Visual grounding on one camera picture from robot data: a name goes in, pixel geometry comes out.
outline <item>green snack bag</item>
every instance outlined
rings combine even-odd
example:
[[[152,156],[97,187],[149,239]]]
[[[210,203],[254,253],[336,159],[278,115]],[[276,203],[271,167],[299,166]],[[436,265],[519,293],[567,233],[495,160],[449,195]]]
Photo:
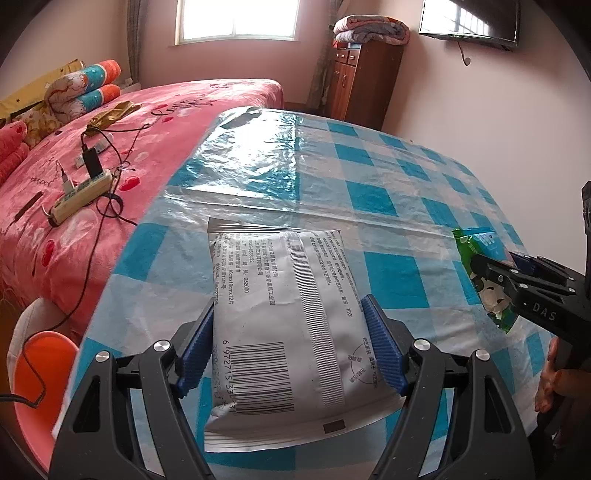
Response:
[[[513,260],[496,232],[487,227],[457,229],[453,231],[457,249],[460,252],[462,264],[472,281],[486,314],[493,322],[508,333],[517,320],[511,301],[503,288],[485,278],[479,277],[472,271],[470,262],[476,254],[482,254],[495,260],[514,266]]]

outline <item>metal screw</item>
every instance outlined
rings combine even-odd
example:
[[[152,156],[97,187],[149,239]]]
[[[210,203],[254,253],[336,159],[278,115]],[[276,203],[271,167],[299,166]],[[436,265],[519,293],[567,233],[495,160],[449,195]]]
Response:
[[[102,362],[106,362],[110,356],[111,354],[107,350],[103,350],[95,355],[95,360],[101,364]]]
[[[476,358],[483,362],[488,362],[491,359],[491,355],[486,350],[480,349],[476,351]]]
[[[170,342],[168,340],[158,340],[158,342],[154,344],[154,350],[157,352],[165,352],[169,348]]]
[[[417,350],[420,350],[422,352],[426,352],[427,350],[429,350],[431,348],[431,344],[421,338],[419,340],[415,340],[414,347]]]

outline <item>pink bedsheet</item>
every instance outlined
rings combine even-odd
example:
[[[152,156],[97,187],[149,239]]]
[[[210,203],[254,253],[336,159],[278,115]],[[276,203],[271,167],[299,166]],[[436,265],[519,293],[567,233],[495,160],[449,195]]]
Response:
[[[207,80],[154,87],[123,95],[62,127],[61,133],[45,138],[0,187],[0,283],[12,288],[23,306],[45,297],[69,312],[80,296],[100,214],[93,202],[58,228],[52,228],[41,211],[41,203],[49,209],[63,193],[56,160],[74,181],[87,178],[84,167],[76,170],[74,166],[74,159],[82,152],[80,134],[94,115],[125,100],[141,103],[142,108],[115,123],[112,129],[138,128],[155,122],[140,133],[129,156],[130,168],[123,171],[116,192],[125,203],[123,216],[138,221],[221,112],[237,106],[282,108],[283,93],[272,80]],[[153,115],[156,110],[164,115]],[[113,143],[125,154],[135,132],[113,135]],[[118,165],[112,148],[101,153],[100,160],[103,168]],[[43,197],[10,225],[15,214],[39,191],[44,192]],[[84,299],[70,322],[77,340],[82,338],[134,228],[120,220],[105,219]]]

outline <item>television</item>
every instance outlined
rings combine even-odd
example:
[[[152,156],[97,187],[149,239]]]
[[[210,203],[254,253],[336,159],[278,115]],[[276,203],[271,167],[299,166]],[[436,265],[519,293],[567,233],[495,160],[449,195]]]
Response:
[[[519,0],[424,0],[419,34],[510,50],[519,43]]]

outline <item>wooden cabinet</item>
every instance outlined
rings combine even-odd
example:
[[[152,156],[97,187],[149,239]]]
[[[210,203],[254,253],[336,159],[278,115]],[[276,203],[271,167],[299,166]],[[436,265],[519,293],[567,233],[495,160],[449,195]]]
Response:
[[[324,115],[380,130],[400,68],[403,46],[371,41],[333,50]]]

